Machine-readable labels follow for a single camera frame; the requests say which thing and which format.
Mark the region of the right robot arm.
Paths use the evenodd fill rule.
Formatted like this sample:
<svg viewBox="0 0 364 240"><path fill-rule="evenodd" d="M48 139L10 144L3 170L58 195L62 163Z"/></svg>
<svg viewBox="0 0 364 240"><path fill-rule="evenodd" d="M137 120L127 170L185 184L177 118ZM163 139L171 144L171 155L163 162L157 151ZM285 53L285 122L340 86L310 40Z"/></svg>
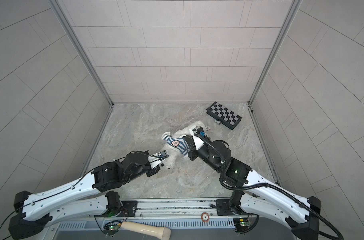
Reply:
<svg viewBox="0 0 364 240"><path fill-rule="evenodd" d="M233 191L229 205L236 215L256 214L276 221L301 240L320 235L321 201L301 197L266 180L249 165L232 157L225 141L207 136L184 136L190 160L202 159L220 174L220 184Z"/></svg>

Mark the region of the white teddy bear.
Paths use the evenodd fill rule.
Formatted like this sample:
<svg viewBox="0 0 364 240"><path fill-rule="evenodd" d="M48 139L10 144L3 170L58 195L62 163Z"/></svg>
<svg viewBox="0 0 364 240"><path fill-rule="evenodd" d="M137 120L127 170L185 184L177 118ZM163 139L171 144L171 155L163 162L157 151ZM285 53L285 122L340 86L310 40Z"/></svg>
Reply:
<svg viewBox="0 0 364 240"><path fill-rule="evenodd" d="M191 137L192 129L197 126L203 127L204 129L206 128L202 121L196 121L186 128L178 130L173 135L170 132L163 133L161 139L165 141L165 145L162 148L162 151L166 150L169 155L169 157L163 162L167 169L173 168L176 160L178 159L188 159L190 148L188 147L188 143L184 137Z"/></svg>

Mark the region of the blue white striped sweater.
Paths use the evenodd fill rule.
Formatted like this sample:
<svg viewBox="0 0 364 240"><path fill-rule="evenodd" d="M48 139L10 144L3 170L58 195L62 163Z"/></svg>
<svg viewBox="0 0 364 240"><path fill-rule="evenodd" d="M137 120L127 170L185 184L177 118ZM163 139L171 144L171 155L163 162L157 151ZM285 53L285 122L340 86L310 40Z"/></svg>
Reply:
<svg viewBox="0 0 364 240"><path fill-rule="evenodd" d="M179 137L172 137L170 132L165 132L162 135L162 139L166 142L166 144L171 147L173 150L179 152L184 158L188 157L188 145L186 141L183 139L184 136L181 135Z"/></svg>

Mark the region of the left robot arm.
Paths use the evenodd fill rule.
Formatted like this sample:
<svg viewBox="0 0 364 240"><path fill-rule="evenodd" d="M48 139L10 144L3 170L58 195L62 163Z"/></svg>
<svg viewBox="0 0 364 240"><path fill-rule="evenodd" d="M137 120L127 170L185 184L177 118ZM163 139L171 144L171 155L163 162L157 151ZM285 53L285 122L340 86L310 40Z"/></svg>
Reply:
<svg viewBox="0 0 364 240"><path fill-rule="evenodd" d="M125 157L93 168L77 180L32 194L16 194L16 215L10 219L9 233L14 240L32 237L45 227L66 219L82 216L95 218L122 217L136 213L136 201L121 201L116 189L145 174L158 173L160 164L168 158L166 151L157 154L130 152Z"/></svg>

